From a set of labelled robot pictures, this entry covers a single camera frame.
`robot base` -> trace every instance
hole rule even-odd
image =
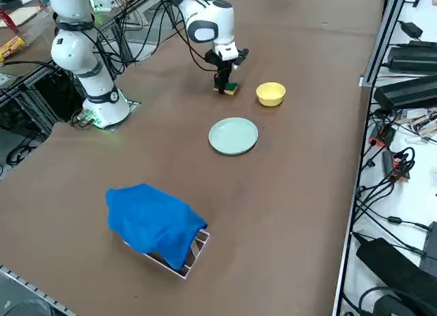
[[[130,108],[123,93],[118,90],[120,98],[116,103],[105,102],[101,104],[92,103],[86,99],[82,105],[83,110],[79,118],[81,122],[93,120],[93,125],[99,128],[120,123],[129,116]]]

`metal bracket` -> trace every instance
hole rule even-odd
[[[186,258],[186,264],[180,270],[174,270],[171,268],[170,265],[158,253],[143,253],[143,255],[164,267],[166,270],[186,280],[209,239],[210,234],[207,231],[201,229],[199,232],[197,232],[195,239],[191,243],[191,250]]]

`brown table surface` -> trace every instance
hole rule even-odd
[[[363,134],[358,79],[382,0],[229,1],[251,50],[233,73],[238,95],[212,93],[174,37],[117,81],[143,102],[118,132],[59,124],[0,185],[0,262],[75,313],[330,315]],[[280,107],[255,102],[265,81],[287,87]],[[232,116],[259,128],[242,156],[208,145]],[[106,189],[141,182],[209,223],[187,281],[107,227]]]

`black mount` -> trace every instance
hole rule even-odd
[[[232,73],[232,66],[235,64],[239,66],[243,63],[248,55],[249,50],[247,48],[238,51],[238,58],[223,61],[213,50],[209,50],[205,54],[205,61],[213,66],[217,67],[217,73],[214,75],[214,84],[220,94],[225,93],[226,85],[229,82],[229,77]]]

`white shelf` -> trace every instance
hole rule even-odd
[[[402,7],[401,14],[399,15],[399,20],[404,21],[405,23],[412,22],[416,24],[420,29],[423,30],[423,34],[421,36],[422,41],[427,42],[437,42],[437,26],[435,25],[434,19],[437,18],[437,5],[432,5],[432,0],[420,0],[419,4],[416,8],[412,6],[411,3],[405,3]],[[393,34],[391,36],[390,44],[401,44],[401,43],[409,43],[411,38],[406,35],[398,24],[396,24],[395,29],[393,30]],[[385,52],[383,63],[388,61],[389,52],[392,47],[389,48]],[[397,76],[397,75],[405,75],[405,74],[397,74],[394,72],[389,72],[387,68],[380,68],[379,76]],[[377,80],[377,86],[386,85],[392,83],[393,80],[391,78],[380,78]]]
[[[435,26],[434,19],[437,19],[437,6],[432,5],[432,0],[420,0],[416,8],[414,8],[411,3],[405,3],[401,14],[399,15],[399,20],[406,23],[413,22],[420,27],[423,30],[421,40],[428,42],[437,42],[437,27]],[[391,44],[408,43],[410,40],[411,39],[400,29],[399,24],[396,25],[391,37]],[[385,53],[383,62],[387,62],[389,49],[390,47]],[[379,76],[414,75],[396,74],[389,72],[386,68],[381,68],[378,74],[378,77]],[[409,81],[412,79],[413,78],[380,78],[377,80],[376,86],[378,87],[400,81]],[[369,127],[366,133],[367,138],[369,138],[372,129],[373,125]],[[403,220],[429,225],[431,222],[437,221],[437,186],[433,183],[432,175],[430,173],[432,169],[437,169],[437,159],[435,158],[435,156],[437,156],[437,144],[428,143],[427,145],[421,145],[419,141],[420,138],[418,136],[409,133],[407,130],[399,129],[396,132],[394,141],[390,146],[391,150],[396,152],[408,146],[413,147],[416,152],[416,157],[414,159],[416,164],[410,172],[411,179],[408,182],[396,183],[393,193],[373,204],[371,208],[383,216],[398,216]],[[367,140],[365,150],[368,147],[369,144]],[[364,157],[363,164],[369,157],[376,153],[378,149],[379,147],[373,147]],[[384,178],[382,170],[382,155],[380,154],[374,162],[376,164],[375,167],[367,167],[362,172],[358,186],[364,185],[369,187],[377,184],[382,178]],[[410,225],[392,225],[377,216],[374,218],[407,244],[421,250],[423,249],[426,236],[424,230]],[[377,224],[366,215],[363,215],[356,222],[353,230],[374,238],[384,238],[392,244],[401,245],[389,234],[379,228],[379,226],[377,226]],[[358,247],[359,243],[352,238],[343,287],[343,292],[356,305],[358,305],[358,301],[364,291],[378,285],[384,285],[384,283],[382,283],[382,281],[356,256],[356,250]],[[402,248],[396,249],[414,264],[419,265],[420,256]],[[381,292],[369,294],[363,303],[364,309],[372,311],[375,301],[383,296],[383,294],[384,293]],[[347,311],[354,312],[353,309],[343,300],[341,302],[340,315]]]

